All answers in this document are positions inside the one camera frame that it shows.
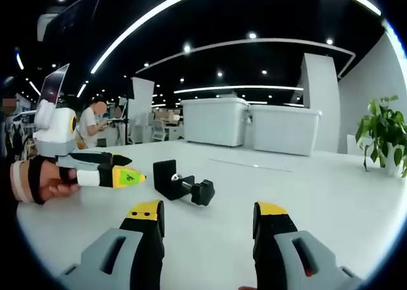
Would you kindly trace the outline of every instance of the white wall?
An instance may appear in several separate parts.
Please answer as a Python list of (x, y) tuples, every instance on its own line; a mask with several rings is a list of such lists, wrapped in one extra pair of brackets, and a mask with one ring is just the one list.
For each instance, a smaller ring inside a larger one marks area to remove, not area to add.
[(407, 89), (396, 52), (384, 34), (370, 52), (339, 81), (341, 127), (339, 152), (347, 152), (347, 134), (355, 135), (357, 122), (369, 114), (371, 99), (398, 95), (392, 109), (407, 117)]
[(314, 149), (338, 152), (340, 100), (333, 59), (305, 53), (300, 84), (304, 88), (304, 106), (322, 112)]

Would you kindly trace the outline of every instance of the white plastic bin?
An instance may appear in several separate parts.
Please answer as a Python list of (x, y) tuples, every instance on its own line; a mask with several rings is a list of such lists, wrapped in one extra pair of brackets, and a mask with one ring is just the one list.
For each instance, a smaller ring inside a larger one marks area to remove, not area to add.
[(298, 107), (251, 106), (255, 150), (310, 156), (322, 113)]
[(184, 109), (184, 138), (222, 146), (244, 143), (249, 104), (240, 98), (181, 101)]

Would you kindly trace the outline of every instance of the chair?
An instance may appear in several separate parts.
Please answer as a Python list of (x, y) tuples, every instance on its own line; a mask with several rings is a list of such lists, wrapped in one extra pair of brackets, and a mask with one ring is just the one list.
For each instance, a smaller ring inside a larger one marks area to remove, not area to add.
[(162, 120), (155, 120), (153, 123), (153, 141), (165, 141), (165, 127)]

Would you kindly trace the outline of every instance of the person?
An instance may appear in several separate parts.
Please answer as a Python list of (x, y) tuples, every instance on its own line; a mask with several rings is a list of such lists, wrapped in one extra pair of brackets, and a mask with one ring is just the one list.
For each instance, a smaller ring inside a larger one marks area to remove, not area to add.
[(82, 112), (79, 121), (79, 143), (80, 148), (94, 148), (97, 146), (98, 132), (102, 127), (107, 125), (107, 120), (102, 120), (97, 124), (95, 115), (103, 115), (106, 112), (107, 106), (101, 95), (94, 97), (90, 101), (90, 105)]

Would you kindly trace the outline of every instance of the desk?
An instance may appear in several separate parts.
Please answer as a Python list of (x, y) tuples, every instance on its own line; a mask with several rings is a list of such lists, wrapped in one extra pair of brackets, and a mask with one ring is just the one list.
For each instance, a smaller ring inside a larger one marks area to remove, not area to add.
[[(387, 252), (406, 214), (406, 182), (372, 166), (365, 172), (360, 156), (303, 157), (184, 141), (103, 150), (131, 157), (146, 182), (119, 191), (83, 187), (43, 206), (18, 206), (28, 242), (54, 275), (79, 263), (81, 252), (118, 228), (132, 206), (158, 198), (165, 203), (163, 290), (255, 286), (252, 215), (258, 200), (285, 207), (299, 230), (311, 232), (361, 278)], [(170, 202), (154, 190), (153, 163), (174, 158), (183, 176), (214, 182), (208, 207)]]

